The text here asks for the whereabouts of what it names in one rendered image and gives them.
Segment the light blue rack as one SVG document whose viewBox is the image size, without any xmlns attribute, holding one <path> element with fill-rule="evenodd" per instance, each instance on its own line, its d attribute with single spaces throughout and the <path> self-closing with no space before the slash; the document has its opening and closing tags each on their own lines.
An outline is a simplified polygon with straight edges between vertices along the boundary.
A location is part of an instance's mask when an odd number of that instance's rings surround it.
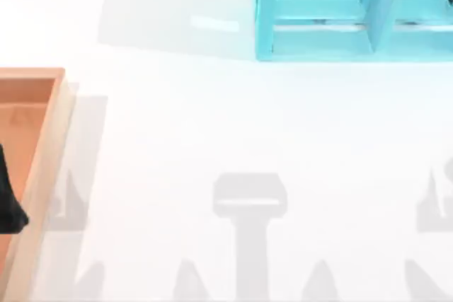
<svg viewBox="0 0 453 302">
<path fill-rule="evenodd" d="M 453 62 L 453 0 L 254 0 L 255 56 Z"/>
</svg>

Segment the shallow salmon-coloured box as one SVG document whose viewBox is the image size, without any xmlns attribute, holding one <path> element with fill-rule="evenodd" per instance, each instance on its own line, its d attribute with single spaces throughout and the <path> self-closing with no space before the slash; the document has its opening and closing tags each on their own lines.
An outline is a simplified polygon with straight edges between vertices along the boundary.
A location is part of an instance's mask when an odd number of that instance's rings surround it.
<svg viewBox="0 0 453 302">
<path fill-rule="evenodd" d="M 74 103 L 63 68 L 0 67 L 0 144 L 30 220 L 0 236 L 0 302 L 29 302 Z"/>
</svg>

